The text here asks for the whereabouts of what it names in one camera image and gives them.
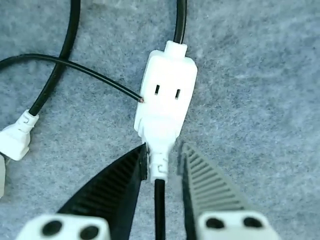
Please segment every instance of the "plug housing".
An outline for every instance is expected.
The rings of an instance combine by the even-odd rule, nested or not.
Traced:
[[[29,151],[30,131],[39,119],[25,110],[19,119],[0,131],[0,152],[9,158],[19,161]]]
[[[187,45],[173,41],[150,53],[141,84],[134,129],[149,151],[150,177],[168,181],[168,159],[180,135],[197,77]]]

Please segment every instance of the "electrical socket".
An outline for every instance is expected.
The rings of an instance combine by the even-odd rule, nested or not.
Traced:
[[[168,41],[164,51],[150,53],[144,72],[134,129],[139,132],[142,119],[166,118],[172,121],[175,136],[180,135],[195,88],[197,66],[186,57],[187,45]]]

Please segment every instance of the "power cord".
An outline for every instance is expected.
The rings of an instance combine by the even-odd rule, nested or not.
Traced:
[[[65,35],[64,43],[59,55],[59,58],[61,59],[68,60],[70,57],[70,54],[77,36],[79,19],[80,19],[80,7],[81,7],[81,0],[70,1],[69,24],[68,24],[67,32]],[[41,93],[39,94],[38,98],[35,100],[32,107],[29,109],[29,113],[32,116],[36,116],[40,112],[41,108],[44,106],[46,101],[49,99],[55,87],[57,86],[65,68],[66,67],[63,64],[56,64],[54,66],[54,69],[48,81],[44,85]]]
[[[118,89],[119,91],[123,92],[127,96],[133,98],[134,100],[136,100],[140,103],[143,103],[143,101],[144,101],[143,98],[139,94],[126,88],[125,86],[112,80],[111,78],[106,77],[96,71],[93,71],[93,70],[91,70],[85,66],[82,66],[80,64],[77,64],[75,62],[65,60],[65,59],[62,59],[59,57],[55,57],[55,56],[37,54],[37,53],[28,53],[28,54],[21,54],[18,56],[11,56],[11,57],[8,57],[8,58],[0,61],[0,71],[3,68],[6,68],[12,64],[15,64],[15,63],[18,63],[21,61],[25,61],[25,60],[43,60],[43,61],[47,61],[47,62],[54,62],[56,64],[59,64],[60,66],[69,67],[69,68],[78,70],[80,72],[83,72],[91,77],[94,77],[94,78],[100,80],[101,82],[104,82],[104,83],[112,86],[115,89]]]
[[[165,187],[164,180],[156,179],[154,181],[155,240],[166,239]]]
[[[173,41],[182,44],[185,37],[187,23],[187,0],[176,1],[176,22]]]

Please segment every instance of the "cord strain relief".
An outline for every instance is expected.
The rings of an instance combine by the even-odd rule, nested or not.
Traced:
[[[29,133],[35,126],[39,119],[39,115],[33,116],[29,113],[29,110],[25,110],[24,113],[18,118],[16,124],[18,129],[24,133]]]
[[[153,183],[156,179],[168,182],[169,159],[168,155],[164,153],[150,153],[150,180]]]

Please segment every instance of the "plug hole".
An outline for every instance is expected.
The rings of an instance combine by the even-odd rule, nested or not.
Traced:
[[[209,229],[223,229],[225,227],[225,224],[223,221],[217,219],[217,218],[209,218],[205,225],[209,228]]]
[[[262,228],[263,227],[262,223],[258,219],[253,218],[253,217],[246,217],[243,220],[243,223],[246,227],[250,227],[250,228]]]
[[[154,94],[155,94],[155,95],[158,95],[159,88],[160,88],[160,86],[159,86],[159,85],[157,85],[157,86],[155,87],[155,92],[154,92]]]
[[[178,90],[176,91],[175,99],[178,99],[178,98],[179,98],[179,95],[180,95],[180,89],[178,89]]]

